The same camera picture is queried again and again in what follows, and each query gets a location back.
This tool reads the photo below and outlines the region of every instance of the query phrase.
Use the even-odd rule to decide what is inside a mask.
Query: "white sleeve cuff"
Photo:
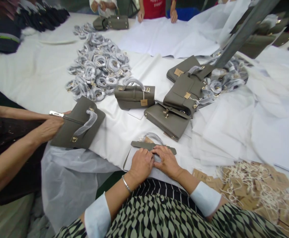
[[[208,217],[218,207],[221,194],[200,181],[190,197],[203,215]]]
[[[85,228],[89,238],[103,238],[108,232],[111,216],[105,193],[85,210]]]

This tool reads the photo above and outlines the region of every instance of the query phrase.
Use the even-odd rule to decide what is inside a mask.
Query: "metal pole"
[[[223,68],[228,63],[279,1],[280,0],[260,0],[257,3],[237,33],[231,37],[222,55],[215,63],[215,68]]]

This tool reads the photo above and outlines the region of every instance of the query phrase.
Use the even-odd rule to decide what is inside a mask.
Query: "leather handbag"
[[[131,82],[139,86],[126,86]],[[117,85],[114,92],[121,109],[147,108],[154,105],[155,86],[144,86],[136,79],[129,79],[125,84]]]
[[[166,73],[166,77],[174,83],[182,73],[186,73],[196,65],[200,66],[198,60],[195,56],[191,56],[175,67],[169,69]]]
[[[163,104],[182,110],[193,118],[193,114],[197,110],[195,100],[203,98],[202,89],[205,89],[207,85],[204,78],[214,70],[214,67],[209,64],[202,67],[204,68],[197,73],[181,74],[166,94]]]
[[[133,147],[143,148],[143,149],[147,149],[148,151],[151,151],[158,144],[146,143],[146,142],[142,142],[142,141],[132,141],[131,145]],[[166,147],[168,147],[172,151],[173,155],[176,155],[176,149],[175,148],[172,148],[172,147],[169,147],[169,146],[166,146]]]
[[[255,59],[269,44],[275,40],[275,36],[251,35],[239,51],[248,57]]]
[[[128,16],[110,16],[108,18],[108,26],[114,30],[129,29]]]
[[[102,16],[98,16],[96,20],[93,21],[92,26],[95,30],[106,31],[108,25],[108,19]]]
[[[94,124],[79,136],[73,136],[74,133],[82,127],[90,118],[87,110],[97,114],[97,120]],[[95,138],[97,131],[105,119],[106,114],[99,110],[94,102],[86,97],[81,97],[72,112],[62,116],[64,124],[53,138],[51,145],[64,148],[83,148],[88,149]]]
[[[191,116],[173,107],[164,105],[156,100],[157,104],[144,111],[144,116],[159,127],[171,139],[178,141],[183,135]]]

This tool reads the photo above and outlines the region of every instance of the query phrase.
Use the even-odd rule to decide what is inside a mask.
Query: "hand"
[[[92,9],[93,12],[97,12],[98,2],[93,1],[90,7],[91,7],[91,9]]]
[[[140,185],[150,175],[153,163],[153,154],[147,149],[140,148],[132,158],[128,174],[133,177],[137,185]]]
[[[59,128],[64,124],[64,120],[62,118],[49,119],[46,120],[42,125],[30,131],[28,136],[31,137],[34,142],[42,144],[51,140]]]
[[[170,10],[170,17],[171,17],[171,22],[175,23],[177,21],[177,11],[176,9],[171,9]]]
[[[106,6],[106,3],[105,3],[104,1],[100,1],[100,8],[101,8],[103,11],[106,11],[107,6]]]
[[[158,154],[161,158],[161,163],[154,162],[153,166],[161,170],[173,180],[177,180],[183,169],[178,165],[172,151],[166,146],[156,145],[151,151],[153,154]]]
[[[140,9],[138,12],[138,22],[143,22],[144,19],[144,9]]]

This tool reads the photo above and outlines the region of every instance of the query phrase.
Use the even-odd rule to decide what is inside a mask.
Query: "plastic-wrapped shoulder strap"
[[[97,114],[95,112],[90,111],[88,109],[86,113],[90,115],[89,120],[83,126],[81,126],[77,131],[75,131],[73,136],[79,136],[83,134],[85,131],[90,129],[92,125],[95,123],[95,121],[97,120]]]

